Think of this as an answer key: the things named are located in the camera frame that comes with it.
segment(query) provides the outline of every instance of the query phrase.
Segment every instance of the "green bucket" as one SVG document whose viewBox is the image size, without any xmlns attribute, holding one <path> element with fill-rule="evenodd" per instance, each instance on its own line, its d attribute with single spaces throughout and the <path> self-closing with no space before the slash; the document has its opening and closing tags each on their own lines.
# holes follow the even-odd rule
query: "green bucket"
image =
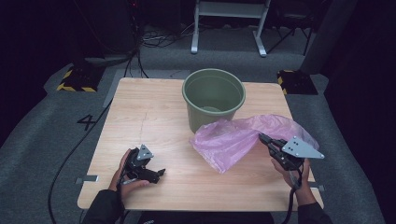
<svg viewBox="0 0 396 224">
<path fill-rule="evenodd" d="M 245 87 L 236 76 L 214 68 L 190 74 L 182 92 L 193 133 L 219 119 L 231 120 L 246 98 Z"/>
</svg>

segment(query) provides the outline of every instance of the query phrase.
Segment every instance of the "black office chair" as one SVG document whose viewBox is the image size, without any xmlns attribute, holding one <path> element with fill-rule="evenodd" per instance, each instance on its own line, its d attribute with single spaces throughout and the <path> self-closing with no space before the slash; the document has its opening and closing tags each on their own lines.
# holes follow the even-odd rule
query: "black office chair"
<svg viewBox="0 0 396 224">
<path fill-rule="evenodd" d="M 276 28 L 280 35 L 280 40 L 274 44 L 267 53 L 270 53 L 289 35 L 294 35 L 296 29 L 301 29 L 306 37 L 303 55 L 308 49 L 314 29 L 318 29 L 321 19 L 330 5 L 330 0 L 273 0 L 271 2 L 269 16 L 270 26 Z M 289 32 L 282 36 L 280 27 L 289 28 Z"/>
</svg>

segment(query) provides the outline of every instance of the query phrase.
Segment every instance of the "gray carpet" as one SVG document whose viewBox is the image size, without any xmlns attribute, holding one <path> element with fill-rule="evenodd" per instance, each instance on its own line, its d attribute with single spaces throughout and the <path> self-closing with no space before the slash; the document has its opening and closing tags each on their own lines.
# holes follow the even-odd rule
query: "gray carpet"
<svg viewBox="0 0 396 224">
<path fill-rule="evenodd" d="M 191 36 L 166 48 L 142 47 L 141 61 L 149 77 L 183 79 L 186 71 L 218 68 L 242 81 L 276 83 L 276 72 L 298 69 L 304 60 L 304 37 L 300 32 L 285 40 L 266 58 L 260 57 L 251 28 L 206 30 L 200 35 L 196 55 L 190 54 Z M 265 30 L 264 46 L 278 39 Z M 66 156 L 86 134 L 77 121 L 87 115 L 97 120 L 113 92 L 112 83 L 123 74 L 126 63 L 108 67 L 99 92 L 56 91 L 70 64 L 60 68 L 45 85 L 48 96 L 11 133 L 0 150 L 0 223 L 50 223 L 47 198 L 52 179 Z M 133 59 L 128 76 L 140 76 Z M 326 190 L 321 196 L 333 223 L 385 223 L 371 184 L 350 153 L 327 106 L 323 92 L 327 78 L 311 76 L 319 95 L 286 95 L 293 118 L 319 142 L 323 161 L 312 160 L 312 170 Z M 106 113 L 68 159 L 54 186 L 51 206 L 58 223 L 78 223 L 77 177 L 87 173 Z M 273 213 L 280 223 L 286 213 Z M 135 223 L 133 211 L 126 223 Z M 290 223 L 297 223 L 293 213 Z"/>
</svg>

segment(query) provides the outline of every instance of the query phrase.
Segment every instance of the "translucent bag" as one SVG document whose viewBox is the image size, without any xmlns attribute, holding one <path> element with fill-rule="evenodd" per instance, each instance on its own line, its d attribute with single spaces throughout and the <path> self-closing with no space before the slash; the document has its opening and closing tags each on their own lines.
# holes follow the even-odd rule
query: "translucent bag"
<svg viewBox="0 0 396 224">
<path fill-rule="evenodd" d="M 219 173 L 223 174 L 259 141 L 259 133 L 289 141 L 297 136 L 318 150 L 318 142 L 298 123 L 279 115 L 259 115 L 203 125 L 190 143 Z"/>
</svg>

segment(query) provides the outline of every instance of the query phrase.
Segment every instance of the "hand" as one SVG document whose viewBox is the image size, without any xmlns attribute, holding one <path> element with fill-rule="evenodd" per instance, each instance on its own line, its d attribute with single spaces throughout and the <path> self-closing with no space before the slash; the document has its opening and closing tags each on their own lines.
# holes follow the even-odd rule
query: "hand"
<svg viewBox="0 0 396 224">
<path fill-rule="evenodd" d="M 283 179 L 285 182 L 292 188 L 293 184 L 290 180 L 290 173 L 289 171 L 285 171 L 283 167 L 277 162 L 275 159 L 271 159 L 272 164 L 274 165 L 275 169 L 283 175 Z M 311 188 L 309 188 L 308 184 L 308 176 L 309 176 L 309 160 L 305 159 L 303 167 L 303 176 L 301 181 L 301 187 L 295 191 L 297 203 L 298 205 L 304 205 L 309 203 L 315 203 L 317 200 L 315 196 L 312 194 Z M 297 179 L 299 178 L 299 174 L 297 171 L 291 172 Z"/>
<path fill-rule="evenodd" d="M 123 155 L 123 157 L 122 157 L 122 159 L 120 161 L 119 169 L 113 175 L 113 178 L 111 179 L 111 183 L 110 183 L 110 186 L 108 186 L 108 189 L 117 191 L 117 182 L 119 181 L 120 174 L 122 172 L 122 167 L 123 167 L 126 159 L 128 158 L 128 155 L 129 155 L 130 151 L 131 151 L 131 149 L 128 149 L 125 152 L 125 154 Z M 129 193 L 131 193 L 135 189 L 139 189 L 141 187 L 145 187 L 148 184 L 149 184 L 149 182 L 147 180 L 137 180 L 137 181 L 131 182 L 129 184 L 122 185 L 121 186 L 121 199 L 124 200 L 128 196 Z"/>
</svg>

